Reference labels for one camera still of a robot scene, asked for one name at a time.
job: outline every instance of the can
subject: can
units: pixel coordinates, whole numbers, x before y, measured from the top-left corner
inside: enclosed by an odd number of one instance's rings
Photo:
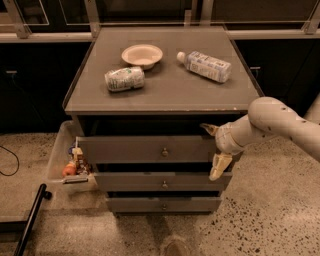
[[[110,70],[105,74],[109,91],[119,92],[144,86],[144,72],[141,67]]]

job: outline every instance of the gray cabinet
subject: gray cabinet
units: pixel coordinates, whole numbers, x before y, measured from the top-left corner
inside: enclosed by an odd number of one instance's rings
[[[111,93],[104,74],[126,67],[121,52],[134,44],[156,45],[163,58],[143,88]],[[187,71],[176,55],[191,50],[231,62],[231,78],[218,84]],[[200,124],[236,120],[258,92],[222,28],[102,28],[65,111],[112,212],[210,213],[239,157],[210,181],[217,149]]]

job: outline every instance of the water bottle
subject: water bottle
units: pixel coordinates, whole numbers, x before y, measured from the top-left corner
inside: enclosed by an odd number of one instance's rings
[[[231,74],[231,64],[229,62],[213,58],[197,51],[193,51],[190,54],[179,52],[177,59],[184,64],[187,70],[219,83],[226,82]]]

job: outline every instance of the black pole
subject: black pole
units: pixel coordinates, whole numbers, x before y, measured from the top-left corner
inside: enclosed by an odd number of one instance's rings
[[[27,224],[25,226],[25,229],[20,237],[20,240],[18,242],[18,245],[16,247],[16,251],[14,253],[15,256],[22,256],[24,249],[27,245],[31,230],[32,230],[32,226],[34,224],[34,221],[36,220],[40,205],[41,205],[41,201],[44,197],[50,197],[47,193],[50,192],[46,192],[46,188],[47,185],[46,184],[41,184],[40,188],[38,190],[38,194],[33,202],[28,220],[27,220]]]

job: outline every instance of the paper bowl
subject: paper bowl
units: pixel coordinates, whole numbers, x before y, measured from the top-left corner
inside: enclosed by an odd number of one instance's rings
[[[125,49],[122,52],[121,57],[125,62],[133,66],[140,66],[143,70],[147,70],[161,60],[162,55],[162,51],[154,45],[139,44]]]

